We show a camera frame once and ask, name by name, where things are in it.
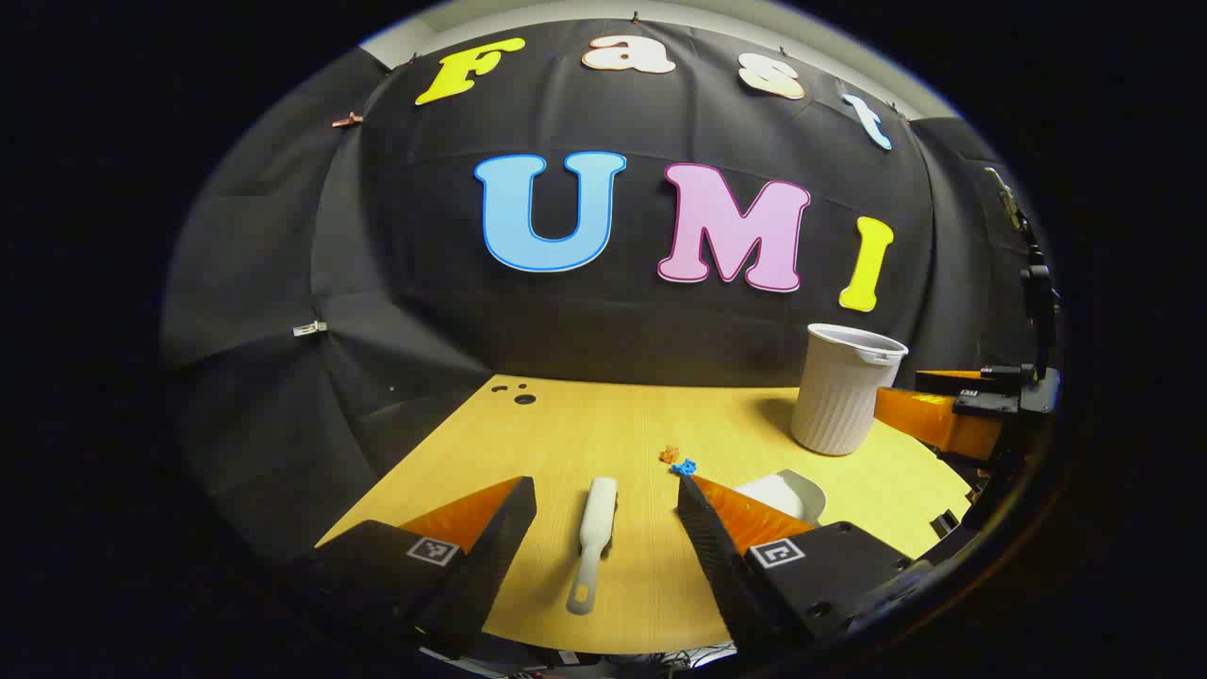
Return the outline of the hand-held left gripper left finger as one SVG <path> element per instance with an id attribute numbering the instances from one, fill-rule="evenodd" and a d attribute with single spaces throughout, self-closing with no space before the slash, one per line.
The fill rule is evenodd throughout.
<path id="1" fill-rule="evenodd" d="M 365 520 L 311 551 L 310 593 L 389 649 L 457 658 L 486 624 L 536 513 L 532 478 L 517 476 L 406 523 Z"/>

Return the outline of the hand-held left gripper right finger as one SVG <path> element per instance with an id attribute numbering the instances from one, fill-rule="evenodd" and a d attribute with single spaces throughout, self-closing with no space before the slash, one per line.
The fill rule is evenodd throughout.
<path id="1" fill-rule="evenodd" d="M 676 513 L 739 654 L 849 636 L 896 605 L 919 563 L 856 523 L 815 527 L 698 474 Z"/>

